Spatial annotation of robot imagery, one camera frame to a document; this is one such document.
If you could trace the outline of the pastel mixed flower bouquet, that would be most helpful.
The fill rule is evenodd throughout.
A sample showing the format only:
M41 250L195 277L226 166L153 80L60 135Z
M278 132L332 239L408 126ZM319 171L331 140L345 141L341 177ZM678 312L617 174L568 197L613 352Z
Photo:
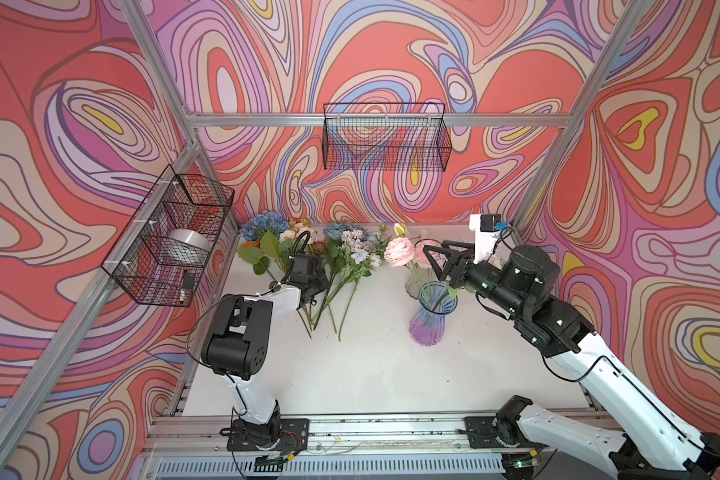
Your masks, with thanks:
M328 315L332 328L337 338L340 339L348 307L345 308L342 319L337 322L331 312L331 303L347 286L351 287L350 297L353 297L359 282L370 277L380 268L383 250L378 252L368 252L364 249L352 251L346 244L326 241L325 238L324 241L327 244L327 250L321 252L321 256L330 286L320 299L319 306L310 320L310 327L312 331L315 331L319 327L322 317Z

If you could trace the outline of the pink peony flower stem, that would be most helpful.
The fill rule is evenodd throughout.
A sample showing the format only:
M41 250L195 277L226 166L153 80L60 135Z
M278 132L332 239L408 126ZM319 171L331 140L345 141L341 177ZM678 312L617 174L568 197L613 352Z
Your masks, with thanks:
M407 270L410 266L418 265L428 271L427 283L435 281L436 276L434 271L422 253L422 249L426 245L441 245L441 242L431 238L412 240L408 236L406 226L401 223L395 223L392 230L394 235L387 244L384 252L384 260L386 263L391 267L405 267Z

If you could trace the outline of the cream peach rose bunch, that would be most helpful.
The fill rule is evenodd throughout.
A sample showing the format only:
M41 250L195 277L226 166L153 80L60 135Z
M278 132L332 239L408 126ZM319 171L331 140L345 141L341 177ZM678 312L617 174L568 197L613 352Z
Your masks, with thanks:
M281 246L296 247L297 250L318 254L327 250L327 244L320 233L306 220L293 221L279 234Z

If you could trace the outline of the blue hydrangea flower stem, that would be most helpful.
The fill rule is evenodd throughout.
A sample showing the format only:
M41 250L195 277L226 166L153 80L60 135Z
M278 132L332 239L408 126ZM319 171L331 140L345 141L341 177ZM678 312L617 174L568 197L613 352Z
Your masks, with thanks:
M241 227L241 233L247 242L256 242L267 232L278 237L288 229L288 221L279 212L263 211L245 222Z

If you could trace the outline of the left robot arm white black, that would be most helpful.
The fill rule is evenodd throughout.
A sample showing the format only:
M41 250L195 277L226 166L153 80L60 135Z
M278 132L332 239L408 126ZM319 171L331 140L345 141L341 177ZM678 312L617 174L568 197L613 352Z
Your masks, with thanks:
M284 277L262 294L227 294L216 307L200 348L201 363L227 379L238 394L238 418L251 429L281 430L275 397L254 376L262 369L272 322L313 302L329 281L314 254L296 253Z

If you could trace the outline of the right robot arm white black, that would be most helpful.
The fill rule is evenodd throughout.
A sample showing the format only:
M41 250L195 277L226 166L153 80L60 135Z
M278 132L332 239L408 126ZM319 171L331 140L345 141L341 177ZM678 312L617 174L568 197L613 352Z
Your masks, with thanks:
M496 413L497 442L543 444L614 479L710 479L720 467L720 435L683 420L613 353L593 324L552 295L559 266L539 247L520 245L498 268L474 246L446 241L423 253L438 279L472 291L488 312L512 322L555 377L581 385L619 425L596 428L515 395Z

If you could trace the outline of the clear ribbed glass vase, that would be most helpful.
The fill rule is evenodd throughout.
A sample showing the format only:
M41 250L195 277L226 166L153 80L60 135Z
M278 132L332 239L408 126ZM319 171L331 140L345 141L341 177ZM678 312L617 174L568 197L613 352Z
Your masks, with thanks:
M407 294L414 300L419 299L419 293L424 284L428 282L428 271L422 269L418 265L413 265L408 268L408 277L405 282L405 290Z

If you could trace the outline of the purple ribbed glass vase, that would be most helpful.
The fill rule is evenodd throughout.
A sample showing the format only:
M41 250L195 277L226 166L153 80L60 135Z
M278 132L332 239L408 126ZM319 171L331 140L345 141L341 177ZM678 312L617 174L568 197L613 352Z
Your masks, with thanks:
M417 344L431 347L444 336L447 317L458 307L458 292L445 282L433 281L421 287L418 301L409 334Z

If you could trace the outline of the orange flower green leaves stem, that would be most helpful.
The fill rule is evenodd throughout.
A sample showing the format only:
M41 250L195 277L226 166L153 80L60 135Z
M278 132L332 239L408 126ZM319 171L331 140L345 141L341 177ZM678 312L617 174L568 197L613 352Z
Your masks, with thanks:
M268 275L273 281L284 283L292 265L293 255L309 253L296 247L281 246L279 236L267 232L259 241L246 242L237 249L237 256L252 267L256 275Z

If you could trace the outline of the teal succulent flower bunch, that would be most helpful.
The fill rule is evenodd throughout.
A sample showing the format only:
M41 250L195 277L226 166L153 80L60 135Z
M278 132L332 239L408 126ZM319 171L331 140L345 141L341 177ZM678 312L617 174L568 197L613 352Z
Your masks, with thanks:
M365 227L350 222L326 224L323 228L326 241L346 244L352 251L364 249L368 252L383 250L390 239L383 231L369 231Z

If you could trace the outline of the silver tape roll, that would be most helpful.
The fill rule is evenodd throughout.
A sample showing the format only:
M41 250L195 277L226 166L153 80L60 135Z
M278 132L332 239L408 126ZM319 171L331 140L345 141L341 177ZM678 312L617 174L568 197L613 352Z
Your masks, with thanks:
M160 241L161 259L167 265L202 267L211 252L208 238L191 229L177 228Z

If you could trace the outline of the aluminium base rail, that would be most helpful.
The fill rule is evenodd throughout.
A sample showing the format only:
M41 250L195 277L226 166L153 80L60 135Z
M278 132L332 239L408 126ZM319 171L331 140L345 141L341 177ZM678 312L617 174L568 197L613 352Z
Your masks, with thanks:
M531 479L550 447L504 446L492 412L287 415L271 448L224 416L157 421L137 479Z

